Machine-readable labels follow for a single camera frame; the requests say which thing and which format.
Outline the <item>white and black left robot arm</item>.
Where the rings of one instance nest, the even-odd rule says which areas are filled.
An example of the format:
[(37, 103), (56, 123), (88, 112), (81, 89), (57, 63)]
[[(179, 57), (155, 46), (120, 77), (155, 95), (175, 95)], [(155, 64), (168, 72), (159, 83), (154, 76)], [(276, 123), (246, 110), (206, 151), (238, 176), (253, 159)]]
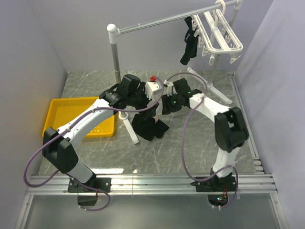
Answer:
[(159, 88), (156, 82), (142, 82), (134, 75), (125, 75), (72, 121), (58, 129), (46, 129), (42, 155), (61, 173), (76, 179), (84, 191), (94, 190), (98, 187), (96, 174), (81, 162), (76, 147), (91, 130), (127, 106), (145, 109)]

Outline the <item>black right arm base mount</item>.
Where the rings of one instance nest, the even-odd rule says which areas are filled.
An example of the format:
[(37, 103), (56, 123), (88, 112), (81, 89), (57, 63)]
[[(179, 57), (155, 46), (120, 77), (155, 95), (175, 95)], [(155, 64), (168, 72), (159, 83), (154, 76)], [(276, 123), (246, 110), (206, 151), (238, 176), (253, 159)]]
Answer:
[(214, 176), (205, 182), (194, 181), (191, 186), (194, 186), (196, 192), (223, 192), (223, 191), (235, 191), (237, 181), (232, 173), (229, 175), (219, 178)]

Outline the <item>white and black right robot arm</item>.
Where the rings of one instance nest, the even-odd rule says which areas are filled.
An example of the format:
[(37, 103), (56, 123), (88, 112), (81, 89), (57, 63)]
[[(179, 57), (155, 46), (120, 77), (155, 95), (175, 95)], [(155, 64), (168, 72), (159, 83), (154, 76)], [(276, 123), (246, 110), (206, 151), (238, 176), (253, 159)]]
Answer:
[[(175, 82), (165, 80), (167, 94), (162, 96), (163, 114), (167, 115), (179, 111), (183, 106), (191, 109), (184, 126), (181, 143), (181, 158), (184, 170), (188, 177), (195, 182), (206, 182), (214, 190), (222, 190), (232, 171), (237, 171), (235, 158), (249, 138), (249, 132), (245, 124), (244, 116), (239, 107), (230, 108), (221, 105), (207, 97), (200, 90), (191, 90), (187, 80), (182, 78)], [(200, 112), (214, 123), (214, 136), (218, 145), (216, 161), (211, 169), (211, 175), (206, 178), (195, 178), (187, 169), (184, 158), (185, 134), (188, 122), (195, 112)]]

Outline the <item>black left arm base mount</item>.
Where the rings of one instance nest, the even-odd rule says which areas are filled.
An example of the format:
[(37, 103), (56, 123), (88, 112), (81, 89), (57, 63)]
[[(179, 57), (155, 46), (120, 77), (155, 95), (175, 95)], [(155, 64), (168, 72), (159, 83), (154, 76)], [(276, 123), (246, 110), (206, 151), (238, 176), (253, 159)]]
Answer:
[(82, 184), (75, 178), (70, 178), (68, 193), (95, 192), (96, 189), (110, 192), (112, 179), (110, 177), (93, 177), (87, 183)]

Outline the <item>black underwear with beige waistband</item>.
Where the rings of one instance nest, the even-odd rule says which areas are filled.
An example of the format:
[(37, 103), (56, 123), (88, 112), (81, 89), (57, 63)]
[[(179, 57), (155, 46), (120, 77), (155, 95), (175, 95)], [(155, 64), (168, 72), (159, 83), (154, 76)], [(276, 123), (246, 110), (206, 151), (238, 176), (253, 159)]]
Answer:
[(161, 121), (156, 114), (158, 106), (156, 105), (152, 109), (135, 114), (132, 120), (133, 130), (145, 140), (152, 141), (155, 137), (162, 138), (169, 129), (169, 126)]

